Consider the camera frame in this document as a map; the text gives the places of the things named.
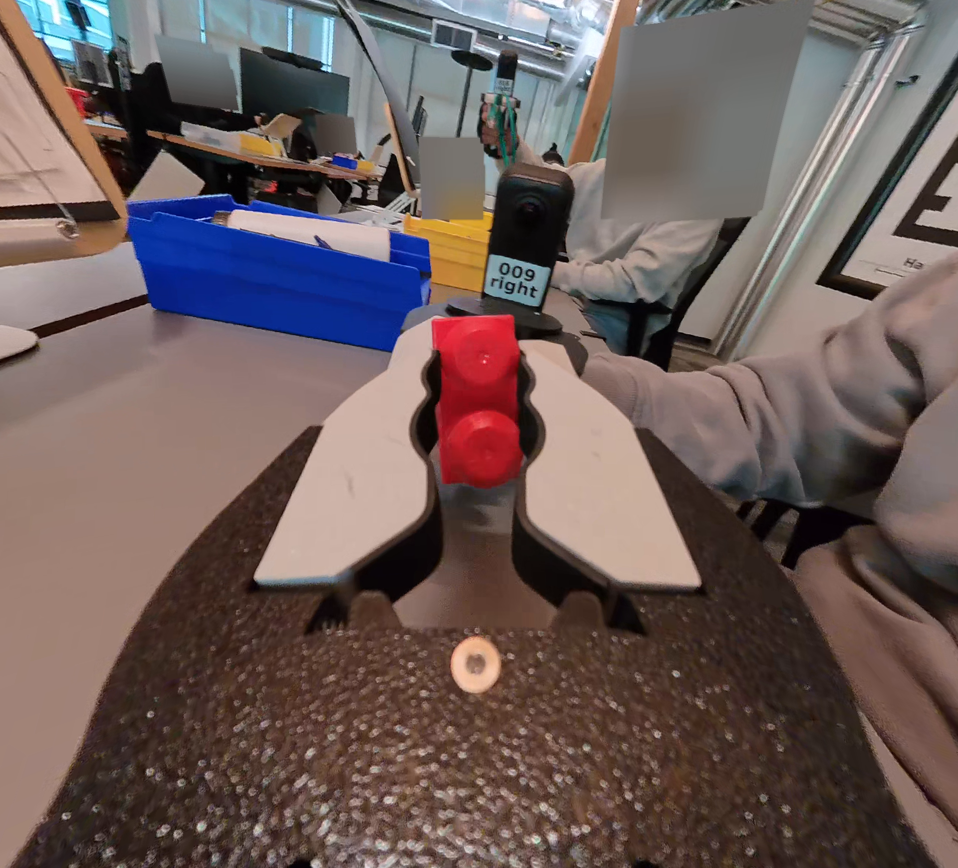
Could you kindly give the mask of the black floor lamp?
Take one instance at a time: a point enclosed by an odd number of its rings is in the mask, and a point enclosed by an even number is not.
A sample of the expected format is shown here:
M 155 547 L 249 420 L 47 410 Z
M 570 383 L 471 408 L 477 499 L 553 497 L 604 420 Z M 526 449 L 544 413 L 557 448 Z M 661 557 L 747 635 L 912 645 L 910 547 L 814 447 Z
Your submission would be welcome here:
M 463 88 L 461 104 L 459 109 L 458 121 L 455 136 L 460 138 L 462 135 L 463 124 L 465 120 L 466 110 L 468 108 L 470 92 L 473 82 L 473 73 L 478 72 L 488 72 L 492 70 L 493 63 L 492 61 L 481 53 L 476 53 L 471 50 L 465 49 L 454 49 L 450 53 L 452 60 L 455 63 L 464 67 L 466 69 L 466 80 Z

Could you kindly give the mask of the yellow plastic bin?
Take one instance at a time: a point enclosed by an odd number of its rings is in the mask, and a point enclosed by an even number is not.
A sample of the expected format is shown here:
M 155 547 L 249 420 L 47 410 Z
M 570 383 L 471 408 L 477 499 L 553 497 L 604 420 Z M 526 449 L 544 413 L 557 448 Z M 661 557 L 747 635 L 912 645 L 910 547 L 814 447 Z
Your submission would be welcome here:
M 474 294 L 483 287 L 491 226 L 490 212 L 479 219 L 403 217 L 406 235 L 428 241 L 433 284 Z

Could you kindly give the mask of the framed black and white poster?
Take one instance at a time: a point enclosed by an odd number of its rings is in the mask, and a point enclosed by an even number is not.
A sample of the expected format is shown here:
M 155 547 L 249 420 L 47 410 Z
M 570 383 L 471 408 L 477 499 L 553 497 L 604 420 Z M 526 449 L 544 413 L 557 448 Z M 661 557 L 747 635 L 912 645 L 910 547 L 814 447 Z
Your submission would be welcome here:
M 869 194 L 817 285 L 871 300 L 957 247 L 957 63 Z

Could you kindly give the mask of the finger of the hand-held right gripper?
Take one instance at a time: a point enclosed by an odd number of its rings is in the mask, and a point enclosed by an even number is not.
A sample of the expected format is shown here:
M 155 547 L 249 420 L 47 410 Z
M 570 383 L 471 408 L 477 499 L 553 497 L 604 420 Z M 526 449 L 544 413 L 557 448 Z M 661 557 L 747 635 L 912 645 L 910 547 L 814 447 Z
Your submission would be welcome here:
M 578 338 L 524 339 L 522 351 L 527 356 L 536 354 L 548 359 L 578 378 L 582 376 L 589 358 L 586 347 Z
M 433 322 L 424 320 L 401 333 L 388 363 L 388 375 L 421 376 L 433 353 Z

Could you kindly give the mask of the exercise sheet with blue banner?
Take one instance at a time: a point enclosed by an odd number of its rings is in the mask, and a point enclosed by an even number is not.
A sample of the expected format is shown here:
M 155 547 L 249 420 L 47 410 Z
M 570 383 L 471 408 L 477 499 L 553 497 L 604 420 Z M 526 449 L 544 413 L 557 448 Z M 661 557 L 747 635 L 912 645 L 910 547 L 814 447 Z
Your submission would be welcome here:
M 111 219 L 115 208 L 6 39 L 1 49 L 2 218 Z

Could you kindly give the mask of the black monitor screen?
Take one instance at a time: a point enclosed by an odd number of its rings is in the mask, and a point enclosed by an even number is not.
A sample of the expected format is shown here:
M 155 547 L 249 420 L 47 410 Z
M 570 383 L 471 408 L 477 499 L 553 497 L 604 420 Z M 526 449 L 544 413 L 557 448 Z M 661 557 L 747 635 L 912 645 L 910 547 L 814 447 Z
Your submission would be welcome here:
M 239 49 L 241 111 L 250 116 L 294 116 L 300 110 L 349 114 L 350 79 L 295 66 L 263 52 Z

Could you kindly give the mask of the person's right forearm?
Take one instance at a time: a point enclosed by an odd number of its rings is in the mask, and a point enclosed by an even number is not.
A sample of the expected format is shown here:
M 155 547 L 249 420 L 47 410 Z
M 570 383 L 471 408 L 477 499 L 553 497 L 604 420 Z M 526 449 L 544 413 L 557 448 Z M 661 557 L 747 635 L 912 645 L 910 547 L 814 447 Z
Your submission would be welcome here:
M 888 287 L 801 352 L 690 373 L 598 356 L 583 380 L 699 479 L 794 505 L 880 493 L 956 508 L 956 258 Z

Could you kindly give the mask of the red toy brick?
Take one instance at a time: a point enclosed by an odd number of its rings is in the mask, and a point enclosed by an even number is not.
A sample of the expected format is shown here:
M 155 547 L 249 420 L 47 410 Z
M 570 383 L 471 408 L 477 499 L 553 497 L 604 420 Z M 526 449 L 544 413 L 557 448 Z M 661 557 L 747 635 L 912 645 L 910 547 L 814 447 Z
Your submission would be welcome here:
M 435 416 L 442 480 L 491 489 L 522 466 L 520 348 L 510 315 L 435 317 L 441 388 Z

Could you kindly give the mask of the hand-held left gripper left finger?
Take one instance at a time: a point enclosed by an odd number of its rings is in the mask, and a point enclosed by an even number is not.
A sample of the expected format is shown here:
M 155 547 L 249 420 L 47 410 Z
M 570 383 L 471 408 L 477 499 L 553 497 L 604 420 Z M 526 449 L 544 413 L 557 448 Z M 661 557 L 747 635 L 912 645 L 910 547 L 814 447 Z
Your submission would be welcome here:
M 421 376 L 378 377 L 320 428 L 257 566 L 261 589 L 410 590 L 438 566 L 435 351 Z

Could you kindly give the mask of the grey desk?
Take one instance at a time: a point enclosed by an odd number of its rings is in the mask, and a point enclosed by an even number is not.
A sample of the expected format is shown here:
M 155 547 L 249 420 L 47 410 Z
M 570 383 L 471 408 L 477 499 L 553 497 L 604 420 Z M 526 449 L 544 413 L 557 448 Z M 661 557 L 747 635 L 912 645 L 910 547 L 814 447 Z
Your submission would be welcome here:
M 69 768 L 155 588 L 387 353 L 134 306 L 126 243 L 2 269 L 2 866 Z

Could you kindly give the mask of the blue plastic bin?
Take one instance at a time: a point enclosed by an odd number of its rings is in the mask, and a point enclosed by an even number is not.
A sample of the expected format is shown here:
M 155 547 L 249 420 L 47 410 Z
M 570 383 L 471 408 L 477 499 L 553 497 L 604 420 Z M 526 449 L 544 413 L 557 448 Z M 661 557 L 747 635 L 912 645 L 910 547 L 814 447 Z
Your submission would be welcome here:
M 234 209 L 318 217 L 228 195 L 127 204 L 155 310 L 388 352 L 406 316 L 428 303 L 426 239 L 387 228 L 383 263 L 211 223 Z

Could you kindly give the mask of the black office chair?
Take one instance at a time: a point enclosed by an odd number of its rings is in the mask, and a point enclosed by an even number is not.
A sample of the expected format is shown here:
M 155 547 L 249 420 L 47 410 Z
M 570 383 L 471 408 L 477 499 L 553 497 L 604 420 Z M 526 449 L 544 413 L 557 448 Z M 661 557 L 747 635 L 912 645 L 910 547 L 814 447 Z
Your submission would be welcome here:
M 631 306 L 626 356 L 644 359 L 668 371 L 685 315 L 750 221 L 749 217 L 725 220 L 708 258 L 690 275 L 671 309 L 661 303 L 636 302 Z

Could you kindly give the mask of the wooden document stand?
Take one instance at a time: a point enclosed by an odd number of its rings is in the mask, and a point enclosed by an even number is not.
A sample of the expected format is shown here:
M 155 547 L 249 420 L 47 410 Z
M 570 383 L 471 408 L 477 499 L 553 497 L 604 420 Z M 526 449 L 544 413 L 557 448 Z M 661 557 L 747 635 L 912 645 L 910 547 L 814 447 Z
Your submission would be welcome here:
M 1 267 L 72 261 L 126 239 L 126 200 L 16 0 L 1 0 Z

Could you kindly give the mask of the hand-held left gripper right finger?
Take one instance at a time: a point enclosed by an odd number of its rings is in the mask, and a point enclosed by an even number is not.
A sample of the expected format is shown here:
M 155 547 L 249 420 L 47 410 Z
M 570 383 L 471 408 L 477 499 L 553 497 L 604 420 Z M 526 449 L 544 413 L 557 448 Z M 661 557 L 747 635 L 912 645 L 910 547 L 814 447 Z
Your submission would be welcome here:
M 512 560 L 540 595 L 688 593 L 701 575 L 634 426 L 575 374 L 522 355 L 528 459 Z

